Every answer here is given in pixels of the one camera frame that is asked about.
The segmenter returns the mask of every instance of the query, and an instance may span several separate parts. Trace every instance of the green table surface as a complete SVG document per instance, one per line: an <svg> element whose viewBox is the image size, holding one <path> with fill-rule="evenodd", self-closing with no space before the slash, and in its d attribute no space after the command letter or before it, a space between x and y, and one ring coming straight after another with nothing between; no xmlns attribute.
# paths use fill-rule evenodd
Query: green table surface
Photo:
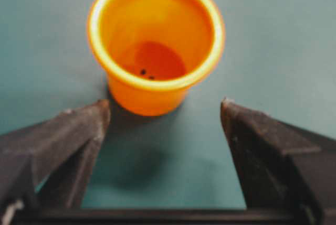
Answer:
<svg viewBox="0 0 336 225"><path fill-rule="evenodd" d="M111 99L83 207L245 208L219 121L224 96L336 137L336 0L214 1L227 32L217 69L162 117ZM87 44L92 2L0 0L0 133L109 97Z"/></svg>

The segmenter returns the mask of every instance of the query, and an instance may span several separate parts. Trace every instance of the cup rim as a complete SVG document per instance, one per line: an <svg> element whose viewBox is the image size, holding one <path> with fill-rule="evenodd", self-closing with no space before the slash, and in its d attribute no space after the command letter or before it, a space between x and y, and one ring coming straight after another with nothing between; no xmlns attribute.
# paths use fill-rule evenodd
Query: cup rim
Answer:
<svg viewBox="0 0 336 225"><path fill-rule="evenodd" d="M224 50L225 26L219 9L212 0L199 0L211 19L214 29L214 40L207 58L192 72L172 80L153 81L137 77L122 69L105 50L100 40L99 24L104 5L109 0L95 0L88 17L87 32L91 49L95 58L104 70L122 82L139 89L151 91L170 91L190 87L205 78L217 65Z"/></svg>

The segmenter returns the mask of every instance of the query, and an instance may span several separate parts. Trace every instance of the orange cup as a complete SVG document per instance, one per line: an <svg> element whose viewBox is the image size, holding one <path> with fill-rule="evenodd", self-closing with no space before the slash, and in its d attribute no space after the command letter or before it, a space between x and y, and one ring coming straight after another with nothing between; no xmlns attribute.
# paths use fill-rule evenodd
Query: orange cup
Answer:
<svg viewBox="0 0 336 225"><path fill-rule="evenodd" d="M96 0L88 38L115 100L155 116L175 109L214 69L225 29L211 0Z"/></svg>

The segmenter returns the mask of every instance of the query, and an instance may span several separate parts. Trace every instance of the black metal bar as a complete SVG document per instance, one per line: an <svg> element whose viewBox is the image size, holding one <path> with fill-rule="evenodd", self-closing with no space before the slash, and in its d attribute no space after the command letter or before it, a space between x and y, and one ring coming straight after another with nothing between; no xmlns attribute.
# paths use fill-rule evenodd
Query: black metal bar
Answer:
<svg viewBox="0 0 336 225"><path fill-rule="evenodd" d="M285 210L43 210L42 212L20 212L18 224L30 222L59 224L115 224L115 223L155 223L155 224L294 224L293 215Z"/></svg>

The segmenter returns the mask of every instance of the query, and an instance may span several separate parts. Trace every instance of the cup bottom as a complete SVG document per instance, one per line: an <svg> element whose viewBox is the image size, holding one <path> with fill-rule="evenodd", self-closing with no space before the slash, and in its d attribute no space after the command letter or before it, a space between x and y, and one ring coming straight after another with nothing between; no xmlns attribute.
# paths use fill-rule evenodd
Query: cup bottom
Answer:
<svg viewBox="0 0 336 225"><path fill-rule="evenodd" d="M142 116L160 116L175 110L184 100L187 89L167 92L139 90L114 78L108 78L113 98L126 110Z"/></svg>

